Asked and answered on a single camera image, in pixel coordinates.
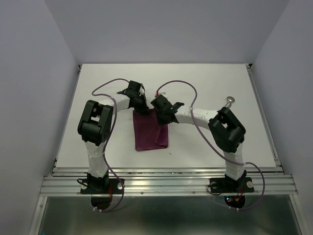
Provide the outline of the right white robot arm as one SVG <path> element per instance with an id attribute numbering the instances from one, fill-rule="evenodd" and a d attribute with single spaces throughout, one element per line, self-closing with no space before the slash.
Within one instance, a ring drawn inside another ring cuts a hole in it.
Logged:
<path id="1" fill-rule="evenodd" d="M 226 105 L 218 111 L 196 109 L 181 102 L 171 104 L 162 94 L 155 97 L 151 104 L 156 111 L 160 125 L 192 124 L 199 132 L 200 128 L 211 132 L 216 146 L 223 151 L 226 188 L 236 191 L 243 185 L 246 176 L 242 157 L 242 144 L 246 129 L 230 110 L 235 99 L 228 96 L 226 100 Z"/>

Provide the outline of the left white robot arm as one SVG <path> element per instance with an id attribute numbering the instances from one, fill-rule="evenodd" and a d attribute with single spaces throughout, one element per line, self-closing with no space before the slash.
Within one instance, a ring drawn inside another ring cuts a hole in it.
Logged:
<path id="1" fill-rule="evenodd" d="M 123 79 L 114 79 L 105 85 L 119 80 Z M 78 134 L 87 148 L 89 162 L 86 180 L 79 179 L 78 182 L 85 189 L 98 193 L 105 192 L 109 187 L 109 167 L 104 160 L 104 155 L 116 124 L 117 113 L 131 108 L 138 114 L 149 113 L 143 84 L 131 80 L 127 88 L 117 92 L 116 95 L 98 94 L 97 91 L 105 85 L 101 85 L 91 93 L 92 96 L 103 96 L 105 99 L 87 101 L 78 124 Z"/>

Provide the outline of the silver metal spoon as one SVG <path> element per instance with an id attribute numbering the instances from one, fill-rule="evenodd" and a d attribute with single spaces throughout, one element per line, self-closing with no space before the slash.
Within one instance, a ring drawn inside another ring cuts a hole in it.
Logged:
<path id="1" fill-rule="evenodd" d="M 226 100 L 227 100 L 227 103 L 225 104 L 225 107 L 231 108 L 232 104 L 235 102 L 235 98 L 232 96 L 228 96 Z"/>

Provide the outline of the purple cloth napkin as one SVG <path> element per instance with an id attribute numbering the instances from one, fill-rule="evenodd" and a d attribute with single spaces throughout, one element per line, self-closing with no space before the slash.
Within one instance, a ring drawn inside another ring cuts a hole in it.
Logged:
<path id="1" fill-rule="evenodd" d="M 168 125 L 159 125 L 155 109 L 149 114 L 133 111 L 133 126 L 136 151 L 165 149 L 169 146 Z"/>

